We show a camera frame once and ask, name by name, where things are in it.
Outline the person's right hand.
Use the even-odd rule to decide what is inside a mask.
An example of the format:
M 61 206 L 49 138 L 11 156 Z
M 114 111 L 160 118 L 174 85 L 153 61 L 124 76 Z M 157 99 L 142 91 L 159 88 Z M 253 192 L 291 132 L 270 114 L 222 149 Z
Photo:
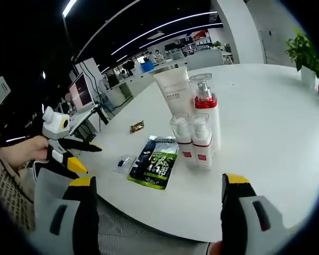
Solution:
M 207 255 L 221 255 L 222 254 L 222 241 L 210 243 L 206 252 Z

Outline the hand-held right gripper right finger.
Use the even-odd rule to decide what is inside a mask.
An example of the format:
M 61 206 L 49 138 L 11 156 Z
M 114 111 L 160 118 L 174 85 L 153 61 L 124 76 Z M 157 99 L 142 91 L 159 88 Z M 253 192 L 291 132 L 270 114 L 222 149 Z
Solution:
M 222 253 L 276 254 L 289 238 L 280 211 L 241 175 L 222 175 Z

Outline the person's left hand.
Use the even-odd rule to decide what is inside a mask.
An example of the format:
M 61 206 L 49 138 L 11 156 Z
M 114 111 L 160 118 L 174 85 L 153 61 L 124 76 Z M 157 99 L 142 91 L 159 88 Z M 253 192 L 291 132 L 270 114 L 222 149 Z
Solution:
M 0 153 L 15 169 L 31 160 L 46 160 L 47 149 L 48 140 L 43 136 L 35 136 L 13 146 L 2 147 Z

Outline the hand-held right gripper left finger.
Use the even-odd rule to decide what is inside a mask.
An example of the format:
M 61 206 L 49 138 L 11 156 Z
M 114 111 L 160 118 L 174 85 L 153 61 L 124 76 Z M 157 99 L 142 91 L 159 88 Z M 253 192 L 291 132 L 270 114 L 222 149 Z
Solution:
M 72 180 L 36 205 L 31 244 L 40 254 L 99 254 L 96 178 Z

